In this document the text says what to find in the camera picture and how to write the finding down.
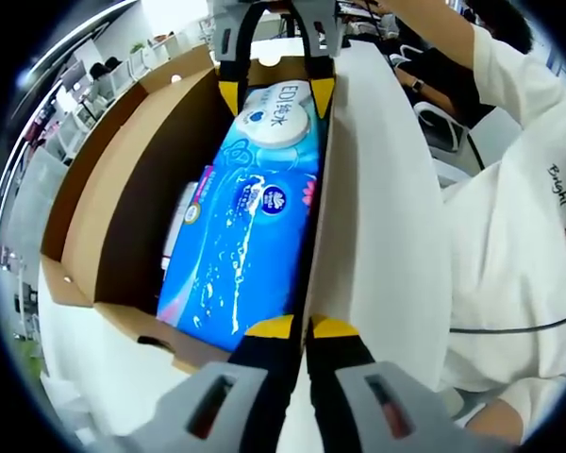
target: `white t-shirt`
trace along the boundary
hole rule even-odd
[[[481,102],[524,132],[503,158],[444,193],[453,263],[452,327],[504,329],[566,318],[566,87],[474,27]],[[535,333],[452,333],[444,381],[501,398],[525,432],[566,383],[566,324]]]

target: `white table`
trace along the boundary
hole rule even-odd
[[[254,57],[271,63],[302,52],[299,39],[252,47]],[[395,361],[436,388],[451,287],[432,159],[402,89],[372,44],[352,42],[336,68],[332,189],[314,307],[349,320],[377,360]],[[127,434],[146,423],[158,398],[186,377],[171,366],[170,354],[135,344],[93,310],[56,306],[43,273],[39,283],[49,373],[76,383],[101,428]],[[287,414],[278,451],[322,451],[306,367]]]

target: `watch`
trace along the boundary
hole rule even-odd
[[[411,89],[414,93],[419,94],[422,88],[424,87],[424,81],[416,78],[413,84],[411,85]]]

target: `cardboard box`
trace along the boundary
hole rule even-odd
[[[172,83],[174,75],[183,78]],[[251,86],[307,79],[304,59],[283,58],[274,67],[254,61],[249,79]],[[106,112],[82,146],[42,242],[55,302],[94,307],[135,341],[171,350],[175,365],[187,372],[226,361],[228,353],[155,318],[161,253],[178,197],[212,162],[232,121],[205,46],[157,68]],[[308,292],[318,194],[314,201],[295,292],[299,313]]]

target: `wet wipes package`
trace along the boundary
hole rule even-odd
[[[322,126],[305,80],[254,90],[226,134],[214,165],[317,175]]]
[[[206,168],[187,208],[158,319],[232,351],[244,332],[291,309],[315,177]]]

